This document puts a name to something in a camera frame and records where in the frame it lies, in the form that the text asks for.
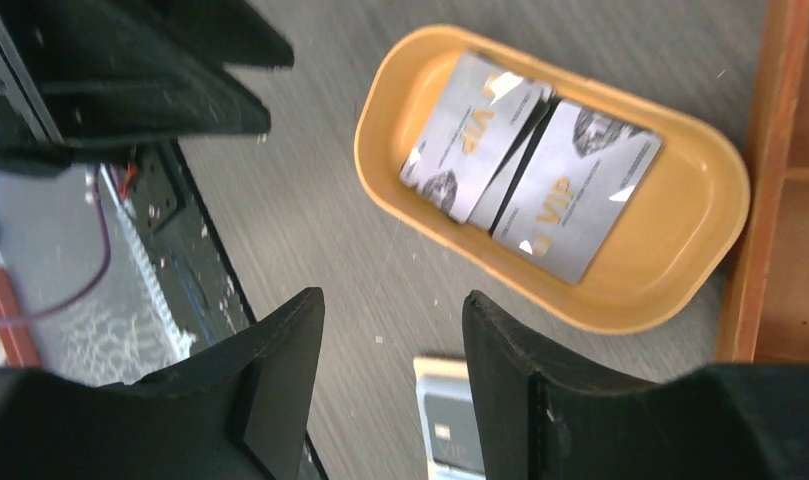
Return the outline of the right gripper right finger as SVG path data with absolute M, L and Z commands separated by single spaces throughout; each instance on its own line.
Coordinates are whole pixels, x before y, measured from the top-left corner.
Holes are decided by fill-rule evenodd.
M 809 479 L 809 364 L 713 363 L 650 382 L 479 291 L 462 330 L 490 479 Z

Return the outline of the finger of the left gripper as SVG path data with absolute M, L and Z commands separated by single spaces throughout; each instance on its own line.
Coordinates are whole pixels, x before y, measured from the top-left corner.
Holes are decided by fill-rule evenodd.
M 290 69 L 291 43 L 246 1 L 134 1 L 155 28 L 148 50 L 162 65 Z

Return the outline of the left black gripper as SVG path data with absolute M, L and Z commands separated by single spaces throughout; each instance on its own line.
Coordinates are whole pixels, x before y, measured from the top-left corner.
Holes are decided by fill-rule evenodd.
M 164 35 L 173 1 L 0 1 L 0 172 L 136 162 L 189 135 L 266 133 L 226 72 Z

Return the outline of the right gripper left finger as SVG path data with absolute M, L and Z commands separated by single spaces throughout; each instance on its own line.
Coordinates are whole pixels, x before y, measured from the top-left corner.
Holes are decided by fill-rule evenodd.
M 322 479 L 307 424 L 325 299 L 132 383 L 0 368 L 0 479 Z

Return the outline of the black VIP credit card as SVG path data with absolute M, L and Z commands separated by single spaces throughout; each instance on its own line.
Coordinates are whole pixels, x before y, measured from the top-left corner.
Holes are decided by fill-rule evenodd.
M 421 407 L 428 478 L 485 479 L 471 399 L 428 394 Z

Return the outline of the beige card holder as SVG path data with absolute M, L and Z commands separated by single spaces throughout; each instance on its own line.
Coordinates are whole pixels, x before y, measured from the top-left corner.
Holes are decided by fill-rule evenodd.
M 413 359 L 430 479 L 483 479 L 485 469 L 466 362 Z

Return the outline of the orange oval tray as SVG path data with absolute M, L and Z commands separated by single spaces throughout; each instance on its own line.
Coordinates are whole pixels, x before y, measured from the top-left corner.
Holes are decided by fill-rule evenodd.
M 388 213 L 602 334 L 678 313 L 750 200 L 717 130 L 450 25 L 386 55 L 354 156 Z

